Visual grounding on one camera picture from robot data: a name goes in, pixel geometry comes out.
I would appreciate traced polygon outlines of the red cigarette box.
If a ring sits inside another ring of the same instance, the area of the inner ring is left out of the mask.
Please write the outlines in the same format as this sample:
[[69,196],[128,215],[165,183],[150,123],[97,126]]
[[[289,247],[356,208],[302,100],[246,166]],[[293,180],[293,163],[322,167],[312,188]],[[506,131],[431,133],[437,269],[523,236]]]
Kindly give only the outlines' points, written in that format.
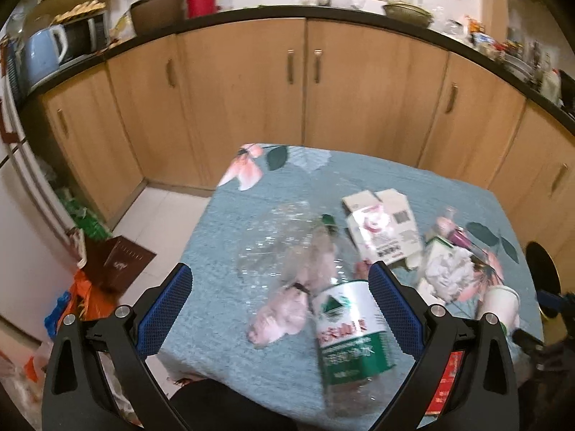
[[434,397],[426,410],[426,416],[439,416],[441,414],[455,383],[463,357],[463,351],[453,351],[450,353],[445,370],[441,376],[440,384],[438,385]]

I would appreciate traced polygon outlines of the clear plastic bag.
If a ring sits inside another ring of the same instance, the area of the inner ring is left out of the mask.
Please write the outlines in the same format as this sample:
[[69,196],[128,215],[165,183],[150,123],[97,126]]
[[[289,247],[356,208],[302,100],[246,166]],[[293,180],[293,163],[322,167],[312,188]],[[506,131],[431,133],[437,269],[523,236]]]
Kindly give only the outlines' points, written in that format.
[[295,281],[315,248],[323,246],[323,233],[333,243],[336,273],[350,279],[360,255],[340,206],[306,200],[282,203],[249,223],[236,258],[248,316],[255,316],[269,299]]

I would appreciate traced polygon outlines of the crumpled white tissue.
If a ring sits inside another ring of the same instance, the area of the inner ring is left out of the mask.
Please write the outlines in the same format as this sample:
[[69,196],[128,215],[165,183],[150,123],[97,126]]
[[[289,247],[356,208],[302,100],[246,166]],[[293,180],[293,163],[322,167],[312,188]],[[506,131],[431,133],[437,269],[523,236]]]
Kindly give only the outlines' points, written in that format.
[[425,255],[423,279],[432,287],[434,296],[444,302],[457,301],[475,279],[472,253],[454,246],[450,254],[430,258]]

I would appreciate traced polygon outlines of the white green small box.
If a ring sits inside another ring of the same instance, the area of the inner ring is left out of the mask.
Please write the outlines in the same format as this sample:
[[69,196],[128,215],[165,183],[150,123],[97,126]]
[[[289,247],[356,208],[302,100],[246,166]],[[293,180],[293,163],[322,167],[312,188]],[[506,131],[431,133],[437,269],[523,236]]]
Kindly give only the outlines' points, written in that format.
[[450,254],[452,249],[453,245],[442,236],[432,235],[431,233],[426,236],[425,252],[430,258]]

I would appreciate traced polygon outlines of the purple wrapper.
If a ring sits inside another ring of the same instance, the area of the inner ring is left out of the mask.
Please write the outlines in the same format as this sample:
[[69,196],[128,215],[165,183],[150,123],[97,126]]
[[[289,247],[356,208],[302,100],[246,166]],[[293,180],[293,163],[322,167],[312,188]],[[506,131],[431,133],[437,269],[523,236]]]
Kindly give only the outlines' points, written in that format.
[[474,243],[467,236],[465,231],[458,227],[449,233],[447,239],[451,244],[468,250],[471,250],[474,246]]

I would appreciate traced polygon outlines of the metal bowl on counter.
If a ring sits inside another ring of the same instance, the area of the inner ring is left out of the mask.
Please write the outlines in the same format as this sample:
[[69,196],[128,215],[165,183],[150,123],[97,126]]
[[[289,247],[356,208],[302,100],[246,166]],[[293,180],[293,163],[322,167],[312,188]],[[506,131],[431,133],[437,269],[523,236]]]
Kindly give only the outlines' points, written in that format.
[[434,22],[434,17],[430,12],[409,3],[388,3],[383,6],[383,11],[387,18],[413,26],[427,28]]

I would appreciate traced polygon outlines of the green label water bottle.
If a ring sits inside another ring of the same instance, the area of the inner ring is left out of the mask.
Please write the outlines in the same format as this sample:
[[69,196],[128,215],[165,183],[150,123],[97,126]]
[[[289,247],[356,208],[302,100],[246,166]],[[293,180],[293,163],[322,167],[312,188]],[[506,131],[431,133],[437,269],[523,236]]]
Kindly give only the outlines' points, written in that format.
[[313,229],[308,269],[328,410],[335,416],[375,412],[384,406],[394,368],[389,332],[369,291],[369,263],[330,214]]

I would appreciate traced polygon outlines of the teal floral tablecloth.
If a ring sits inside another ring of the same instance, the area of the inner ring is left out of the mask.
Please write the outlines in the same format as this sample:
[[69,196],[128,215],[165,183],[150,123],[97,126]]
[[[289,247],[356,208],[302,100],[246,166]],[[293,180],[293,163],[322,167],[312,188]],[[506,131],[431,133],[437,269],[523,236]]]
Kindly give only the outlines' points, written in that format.
[[408,198],[420,231],[447,208],[459,225],[478,223],[519,242],[495,196],[427,170],[342,152],[290,147],[286,163],[265,169],[248,190],[219,186],[192,233],[182,261],[193,289],[159,352],[173,379],[203,376],[296,421],[326,430],[366,430],[375,415],[339,417],[328,411],[312,323],[265,347],[249,342],[253,316],[285,282],[282,260],[308,242],[331,215],[345,227],[345,196],[394,189]]

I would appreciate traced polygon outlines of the light blue electric kettle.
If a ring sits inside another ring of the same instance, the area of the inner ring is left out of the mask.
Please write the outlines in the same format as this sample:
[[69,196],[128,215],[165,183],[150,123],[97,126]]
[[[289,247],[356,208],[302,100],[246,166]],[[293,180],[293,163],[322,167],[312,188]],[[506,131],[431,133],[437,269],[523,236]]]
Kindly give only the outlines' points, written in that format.
[[24,45],[23,67],[26,86],[31,89],[59,70],[68,51],[68,40],[61,24],[34,33]]

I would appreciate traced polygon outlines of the microwave oven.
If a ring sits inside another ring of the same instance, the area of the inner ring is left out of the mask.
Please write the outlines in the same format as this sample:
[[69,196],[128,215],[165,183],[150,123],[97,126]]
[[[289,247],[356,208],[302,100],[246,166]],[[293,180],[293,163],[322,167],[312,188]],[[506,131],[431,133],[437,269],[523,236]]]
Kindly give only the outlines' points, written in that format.
[[90,56],[105,49],[110,42],[106,9],[76,16],[58,15],[52,24],[63,27],[68,48],[60,65]]

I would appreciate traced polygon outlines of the pink white medicine box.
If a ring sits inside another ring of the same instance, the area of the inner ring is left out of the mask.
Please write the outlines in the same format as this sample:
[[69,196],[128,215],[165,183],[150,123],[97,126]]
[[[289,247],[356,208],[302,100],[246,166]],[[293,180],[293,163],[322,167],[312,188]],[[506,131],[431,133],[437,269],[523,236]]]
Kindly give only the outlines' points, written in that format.
[[369,190],[342,199],[353,242],[367,262],[419,267],[423,245],[406,195],[395,189]]

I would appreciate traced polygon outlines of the white refrigerator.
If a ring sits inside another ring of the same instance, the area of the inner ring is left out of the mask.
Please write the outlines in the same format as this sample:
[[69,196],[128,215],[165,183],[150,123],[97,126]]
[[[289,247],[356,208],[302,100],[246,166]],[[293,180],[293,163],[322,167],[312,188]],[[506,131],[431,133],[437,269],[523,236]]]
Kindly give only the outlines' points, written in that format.
[[29,147],[13,98],[8,41],[1,41],[1,319],[49,339],[45,318],[70,287],[72,227]]

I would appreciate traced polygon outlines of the black round trash bin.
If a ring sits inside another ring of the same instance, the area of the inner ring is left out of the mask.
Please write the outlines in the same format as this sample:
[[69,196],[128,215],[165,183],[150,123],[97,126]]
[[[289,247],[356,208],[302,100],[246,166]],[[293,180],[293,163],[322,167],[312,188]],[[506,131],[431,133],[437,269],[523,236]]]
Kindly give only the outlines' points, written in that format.
[[538,242],[530,241],[525,246],[525,259],[536,292],[544,291],[560,296],[560,277],[552,257]]

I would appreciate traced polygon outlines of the brown paper bag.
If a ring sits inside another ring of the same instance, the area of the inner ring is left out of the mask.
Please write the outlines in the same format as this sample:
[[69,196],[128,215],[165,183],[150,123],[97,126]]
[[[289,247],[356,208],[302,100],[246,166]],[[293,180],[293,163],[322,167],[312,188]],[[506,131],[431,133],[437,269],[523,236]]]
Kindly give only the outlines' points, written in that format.
[[86,241],[87,262],[83,272],[98,289],[122,295],[153,261],[156,254],[124,236]]

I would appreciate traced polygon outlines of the dark cooking pot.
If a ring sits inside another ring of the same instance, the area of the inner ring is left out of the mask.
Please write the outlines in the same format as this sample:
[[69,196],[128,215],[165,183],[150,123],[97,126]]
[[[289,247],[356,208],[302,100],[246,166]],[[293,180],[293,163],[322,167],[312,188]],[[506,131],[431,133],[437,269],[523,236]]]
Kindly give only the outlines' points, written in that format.
[[147,35],[184,21],[183,0],[138,0],[130,5],[137,36]]

